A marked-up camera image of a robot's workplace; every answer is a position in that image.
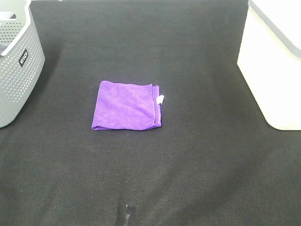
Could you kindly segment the white plastic storage bin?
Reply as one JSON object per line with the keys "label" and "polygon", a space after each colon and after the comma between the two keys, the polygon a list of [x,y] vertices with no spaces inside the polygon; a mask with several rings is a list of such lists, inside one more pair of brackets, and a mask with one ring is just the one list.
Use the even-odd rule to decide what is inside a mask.
{"label": "white plastic storage bin", "polygon": [[267,123],[301,129],[301,2],[250,0],[237,65]]}

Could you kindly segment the purple towel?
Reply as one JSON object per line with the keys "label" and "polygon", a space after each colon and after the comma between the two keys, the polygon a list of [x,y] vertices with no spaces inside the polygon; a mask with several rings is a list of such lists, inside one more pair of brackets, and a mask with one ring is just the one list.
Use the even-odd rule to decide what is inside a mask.
{"label": "purple towel", "polygon": [[162,125],[158,85],[102,81],[95,105],[92,130],[148,130]]}

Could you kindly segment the grey perforated plastic basket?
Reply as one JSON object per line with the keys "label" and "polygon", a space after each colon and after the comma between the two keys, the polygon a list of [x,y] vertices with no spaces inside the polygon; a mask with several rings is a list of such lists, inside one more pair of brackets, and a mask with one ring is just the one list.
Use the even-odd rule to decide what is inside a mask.
{"label": "grey perforated plastic basket", "polygon": [[0,126],[9,125],[31,94],[45,56],[29,0],[0,2]]}

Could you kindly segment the black table cloth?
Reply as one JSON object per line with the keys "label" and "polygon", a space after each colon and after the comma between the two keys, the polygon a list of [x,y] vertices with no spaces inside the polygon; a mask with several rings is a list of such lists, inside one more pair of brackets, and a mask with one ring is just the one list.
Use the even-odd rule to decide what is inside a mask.
{"label": "black table cloth", "polygon": [[[45,54],[0,131],[3,226],[298,226],[301,133],[268,125],[237,57],[245,0],[34,1]],[[156,84],[162,126],[91,128],[101,81]]]}

